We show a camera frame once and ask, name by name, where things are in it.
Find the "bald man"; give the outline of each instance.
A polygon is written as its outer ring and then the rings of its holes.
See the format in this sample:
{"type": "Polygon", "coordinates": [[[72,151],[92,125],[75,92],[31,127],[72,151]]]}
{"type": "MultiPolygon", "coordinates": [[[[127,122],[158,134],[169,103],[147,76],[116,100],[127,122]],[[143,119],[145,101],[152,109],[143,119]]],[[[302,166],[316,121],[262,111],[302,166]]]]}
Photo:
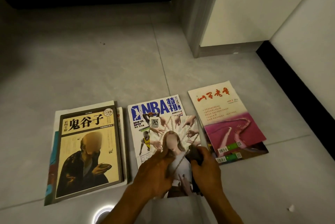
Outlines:
{"type": "Polygon", "coordinates": [[[80,142],[80,151],[72,154],[63,164],[56,197],[62,197],[108,183],[104,173],[111,168],[98,164],[102,134],[90,132],[80,142]]]}

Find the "yellow basketball jersey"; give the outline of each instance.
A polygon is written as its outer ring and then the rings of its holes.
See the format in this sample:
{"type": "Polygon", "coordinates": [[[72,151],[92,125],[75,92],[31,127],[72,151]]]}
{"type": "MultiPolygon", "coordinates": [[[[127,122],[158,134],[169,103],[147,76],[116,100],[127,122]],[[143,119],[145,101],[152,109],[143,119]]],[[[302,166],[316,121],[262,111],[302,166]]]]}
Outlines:
{"type": "Polygon", "coordinates": [[[145,145],[148,147],[148,150],[150,150],[150,136],[148,137],[148,140],[143,138],[145,145]]]}

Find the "nba logo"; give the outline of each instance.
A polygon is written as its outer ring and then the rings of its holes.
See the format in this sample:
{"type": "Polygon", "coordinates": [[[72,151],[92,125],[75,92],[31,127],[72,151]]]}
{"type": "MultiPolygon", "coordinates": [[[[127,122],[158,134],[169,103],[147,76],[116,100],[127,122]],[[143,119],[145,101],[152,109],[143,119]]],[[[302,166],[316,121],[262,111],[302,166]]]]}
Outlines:
{"type": "Polygon", "coordinates": [[[133,106],[131,108],[131,115],[133,116],[133,121],[141,119],[140,108],[138,106],[133,106]]]}

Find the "red chinese calligraphy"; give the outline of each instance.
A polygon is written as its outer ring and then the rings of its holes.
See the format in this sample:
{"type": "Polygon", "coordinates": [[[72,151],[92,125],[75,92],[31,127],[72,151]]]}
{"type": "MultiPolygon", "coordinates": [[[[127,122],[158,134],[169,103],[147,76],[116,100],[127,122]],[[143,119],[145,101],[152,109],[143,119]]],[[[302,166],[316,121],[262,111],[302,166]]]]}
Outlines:
{"type": "Polygon", "coordinates": [[[228,91],[228,89],[226,87],[224,88],[224,90],[222,91],[222,93],[226,93],[226,94],[230,95],[229,91],[228,91]]]}
{"type": "Polygon", "coordinates": [[[203,95],[201,98],[198,98],[198,101],[202,100],[202,99],[207,99],[205,95],[203,95]]]}
{"type": "Polygon", "coordinates": [[[222,97],[222,94],[220,93],[219,90],[216,89],[216,93],[214,94],[214,96],[220,96],[220,97],[222,97]]]}
{"type": "Polygon", "coordinates": [[[206,95],[208,95],[208,98],[213,98],[212,92],[206,93],[206,95]]]}

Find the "book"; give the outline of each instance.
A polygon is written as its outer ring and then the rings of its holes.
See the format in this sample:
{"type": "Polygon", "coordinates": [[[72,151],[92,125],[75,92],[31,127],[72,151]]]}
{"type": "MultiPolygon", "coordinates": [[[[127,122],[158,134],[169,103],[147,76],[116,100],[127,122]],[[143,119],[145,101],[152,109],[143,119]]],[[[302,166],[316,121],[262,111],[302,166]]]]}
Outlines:
{"type": "Polygon", "coordinates": [[[151,100],[128,106],[130,128],[133,137],[137,167],[149,159],[155,153],[155,147],[150,140],[142,144],[149,134],[150,117],[160,115],[183,116],[185,114],[179,95],[151,100]]]}
{"type": "Polygon", "coordinates": [[[245,149],[241,149],[241,148],[236,148],[232,151],[232,153],[228,156],[222,156],[222,157],[217,157],[214,148],[212,146],[211,141],[209,140],[209,137],[201,123],[201,120],[199,120],[199,125],[204,133],[205,136],[205,140],[207,143],[207,148],[209,150],[209,152],[211,153],[211,155],[216,159],[216,161],[219,163],[219,165],[224,165],[224,164],[229,164],[232,162],[236,162],[236,161],[240,161],[240,160],[246,160],[246,159],[250,159],[253,157],[257,157],[260,155],[264,155],[269,153],[268,149],[266,148],[266,146],[264,145],[263,142],[259,142],[256,143],[254,145],[251,145],[248,148],[245,149]]]}
{"type": "Polygon", "coordinates": [[[200,137],[196,116],[160,116],[150,117],[150,143],[156,149],[161,149],[164,156],[173,156],[175,160],[168,166],[168,175],[173,175],[171,189],[163,197],[183,197],[200,190],[192,175],[191,163],[188,154],[191,146],[199,146],[200,137]]]}
{"type": "Polygon", "coordinates": [[[114,101],[56,112],[44,205],[124,182],[117,124],[114,101]]]}
{"type": "Polygon", "coordinates": [[[229,81],[188,93],[217,157],[241,158],[233,152],[266,140],[229,81]]]}

